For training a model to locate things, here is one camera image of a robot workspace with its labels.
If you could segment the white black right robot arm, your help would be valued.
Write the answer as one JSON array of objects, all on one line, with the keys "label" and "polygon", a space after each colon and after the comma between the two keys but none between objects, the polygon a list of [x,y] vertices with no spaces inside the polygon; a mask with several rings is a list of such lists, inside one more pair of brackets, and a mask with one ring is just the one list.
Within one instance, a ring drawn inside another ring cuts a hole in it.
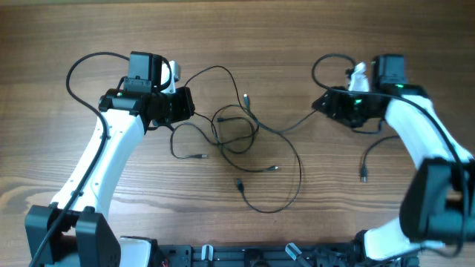
[{"label": "white black right robot arm", "polygon": [[382,119],[416,168],[398,217],[364,232],[364,260],[389,261],[423,250],[456,257],[474,241],[474,156],[450,135],[424,88],[408,83],[402,55],[376,56],[370,79],[364,63],[345,59],[351,64],[348,85],[316,79],[326,92],[313,108],[349,128]]}]

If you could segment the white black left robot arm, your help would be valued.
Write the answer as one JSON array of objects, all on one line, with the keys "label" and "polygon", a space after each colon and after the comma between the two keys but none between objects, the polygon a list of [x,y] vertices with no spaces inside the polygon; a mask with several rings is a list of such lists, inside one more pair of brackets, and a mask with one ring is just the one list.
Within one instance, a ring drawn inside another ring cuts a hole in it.
[{"label": "white black left robot arm", "polygon": [[148,131],[194,114],[191,92],[176,87],[180,67],[144,52],[127,57],[128,74],[97,107],[94,133],[67,182],[47,206],[34,205],[24,226],[32,266],[167,266],[155,239],[116,237],[112,196],[128,158]]}]

